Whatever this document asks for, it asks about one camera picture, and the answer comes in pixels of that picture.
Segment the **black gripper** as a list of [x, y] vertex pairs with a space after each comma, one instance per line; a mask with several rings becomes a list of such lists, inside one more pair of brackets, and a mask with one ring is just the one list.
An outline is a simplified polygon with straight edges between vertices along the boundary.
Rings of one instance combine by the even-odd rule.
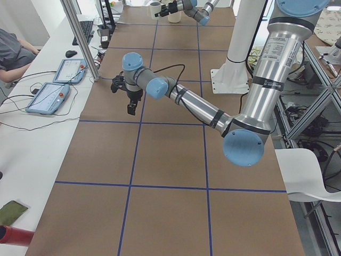
[[127, 105], [127, 113], [129, 115], [136, 115], [136, 106], [138, 105], [138, 102], [142, 99], [143, 90], [127, 91], [126, 94], [130, 99], [129, 104]]
[[176, 13], [176, 3], [169, 3], [167, 5], [161, 6], [161, 11], [159, 12], [159, 16], [165, 17], [173, 13]]

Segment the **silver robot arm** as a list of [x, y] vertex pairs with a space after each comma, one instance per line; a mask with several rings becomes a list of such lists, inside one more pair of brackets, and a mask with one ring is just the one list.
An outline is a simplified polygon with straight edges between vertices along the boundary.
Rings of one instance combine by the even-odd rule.
[[178, 0], [171, 1], [168, 4], [161, 6], [161, 11], [153, 14], [152, 17], [165, 17], [170, 14], [174, 14], [183, 11], [187, 16], [195, 19], [195, 21], [202, 26], [205, 26], [210, 20], [209, 15], [213, 12], [214, 7], [219, 2], [219, 0], [207, 1], [202, 9], [198, 9], [197, 1], [195, 0]]
[[253, 72], [247, 101], [240, 114], [229, 116], [171, 77], [157, 75], [135, 52], [123, 56], [123, 82], [128, 95], [164, 96], [218, 130], [225, 157], [235, 165], [251, 166], [264, 154], [269, 118], [290, 73], [300, 45], [314, 32], [327, 1], [276, 1], [269, 36]]

